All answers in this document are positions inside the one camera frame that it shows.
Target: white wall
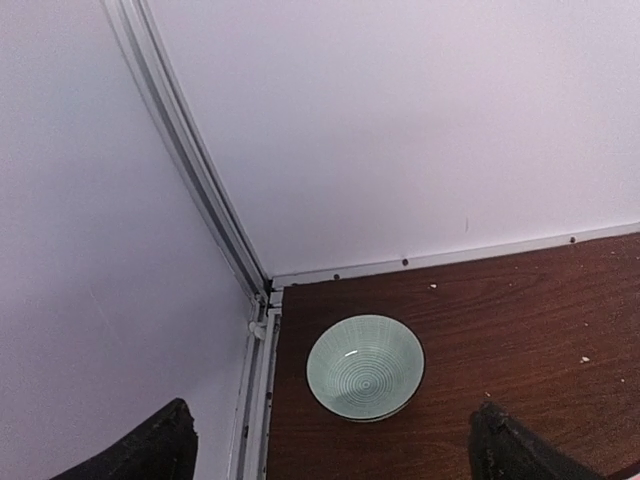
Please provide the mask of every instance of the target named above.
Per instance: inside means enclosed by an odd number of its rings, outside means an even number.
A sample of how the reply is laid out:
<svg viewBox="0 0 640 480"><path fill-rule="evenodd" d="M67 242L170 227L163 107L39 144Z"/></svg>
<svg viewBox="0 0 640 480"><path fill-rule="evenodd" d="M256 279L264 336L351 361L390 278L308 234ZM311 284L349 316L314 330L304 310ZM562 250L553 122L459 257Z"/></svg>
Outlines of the white wall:
<svg viewBox="0 0 640 480"><path fill-rule="evenodd" d="M249 303L99 2L0 4L0 478L44 479L176 396L225 478Z"/></svg>
<svg viewBox="0 0 640 480"><path fill-rule="evenodd" d="M153 2L271 274L640 220L640 2Z"/></svg>

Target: bowl rim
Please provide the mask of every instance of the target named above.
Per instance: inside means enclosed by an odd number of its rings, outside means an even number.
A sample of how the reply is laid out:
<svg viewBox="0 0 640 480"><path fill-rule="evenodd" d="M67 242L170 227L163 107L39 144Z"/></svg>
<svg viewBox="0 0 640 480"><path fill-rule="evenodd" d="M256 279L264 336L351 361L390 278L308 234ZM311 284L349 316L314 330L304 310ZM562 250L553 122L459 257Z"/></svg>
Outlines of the bowl rim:
<svg viewBox="0 0 640 480"><path fill-rule="evenodd" d="M407 398L407 400L404 403L402 403L401 405L398 405L397 408L394 408L393 410L390 410L390 411L388 411L386 413L383 413L382 415L377 415L375 417L364 417L364 418L349 417L347 415L342 415L341 413L338 413L338 412L330 409L327 405L325 405L324 403L322 403L320 401L320 399L316 396L315 393L313 393L313 389L311 388L311 384L309 382L309 359L311 358L311 352L313 352L313 348L316 346L316 344L320 341L320 339L324 336L325 333L327 333L329 330L331 330L336 325L339 325L339 324L341 324L343 322L347 322L349 320L354 320L354 319L359 318L359 317L381 317L381 318L384 318L385 320L388 320L390 322L399 323L400 325L405 327L407 330L409 330L409 332L411 332L413 337L418 342L418 345L420 346L420 352L422 353L422 372L420 374L420 380L418 380L418 383L416 383L416 386L415 386L413 392L411 393L411 395L409 395L409 398ZM315 341L313 342L313 345L311 345L311 349L309 350L309 353L307 353L307 361L305 362L304 378L305 378L305 382L307 384L307 389L309 390L309 393L311 394L311 396L313 397L315 402L318 405L320 405L323 409L325 409L327 412L329 412L332 415L335 415L335 416L337 416L337 417L339 417L341 419L344 419L344 420L347 420L347 421L353 422L353 423L373 423L373 422L377 422L377 421L380 421L380 420L385 420L387 418L390 418L390 417L394 416L396 413L398 413L400 410L402 410L404 407L406 407L409 404L409 402L411 402L413 397L416 396L416 394L418 393L418 390L420 390L420 387L422 386L422 382L424 381L424 376L425 376L425 373L426 373L426 370L427 370L426 367L427 367L427 357L425 355L424 345L422 345L422 341L420 341L420 337L418 337L416 332L414 332L413 329L411 327L409 327L409 325L407 325L406 323L404 323L404 322L402 322L400 320L396 320L395 318L388 317L387 315L381 315L379 313L363 313L363 314L359 314L359 315L352 315L350 317L343 318L342 320L338 320L336 323L331 325L329 328L325 328L322 331L320 336L318 338L316 338Z"/></svg>

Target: black object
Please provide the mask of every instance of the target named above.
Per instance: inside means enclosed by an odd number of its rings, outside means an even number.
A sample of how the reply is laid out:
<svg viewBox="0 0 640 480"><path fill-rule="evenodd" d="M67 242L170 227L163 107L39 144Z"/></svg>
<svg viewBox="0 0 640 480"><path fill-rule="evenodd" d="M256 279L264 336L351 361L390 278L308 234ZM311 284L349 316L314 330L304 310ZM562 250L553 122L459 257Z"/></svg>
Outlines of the black object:
<svg viewBox="0 0 640 480"><path fill-rule="evenodd" d="M471 415L469 460L473 480L604 480L558 452L497 405Z"/></svg>
<svg viewBox="0 0 640 480"><path fill-rule="evenodd" d="M104 452L51 480L192 480L197 453L193 417L176 398Z"/></svg>

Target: wood grain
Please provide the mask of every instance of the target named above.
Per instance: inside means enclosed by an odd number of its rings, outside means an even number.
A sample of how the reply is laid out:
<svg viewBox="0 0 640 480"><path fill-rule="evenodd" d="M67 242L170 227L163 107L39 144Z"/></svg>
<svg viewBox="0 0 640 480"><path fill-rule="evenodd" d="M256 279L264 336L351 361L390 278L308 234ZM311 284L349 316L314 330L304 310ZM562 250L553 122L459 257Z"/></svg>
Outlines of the wood grain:
<svg viewBox="0 0 640 480"><path fill-rule="evenodd" d="M399 414L352 424L316 403L305 364L325 329L364 313L409 325L427 370ZM489 396L611 474L640 458L639 339L640 235L288 288L268 476L470 478L468 419Z"/></svg>

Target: green bowl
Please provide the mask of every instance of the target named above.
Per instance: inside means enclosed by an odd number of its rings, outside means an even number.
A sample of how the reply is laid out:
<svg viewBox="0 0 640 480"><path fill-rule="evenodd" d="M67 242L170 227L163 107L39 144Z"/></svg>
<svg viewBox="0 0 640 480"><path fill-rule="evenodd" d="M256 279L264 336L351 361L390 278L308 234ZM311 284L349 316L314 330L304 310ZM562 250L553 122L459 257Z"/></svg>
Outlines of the green bowl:
<svg viewBox="0 0 640 480"><path fill-rule="evenodd" d="M420 340L404 324L380 315L336 323L307 359L307 382L327 410L354 422L390 417L416 393L424 375Z"/></svg>

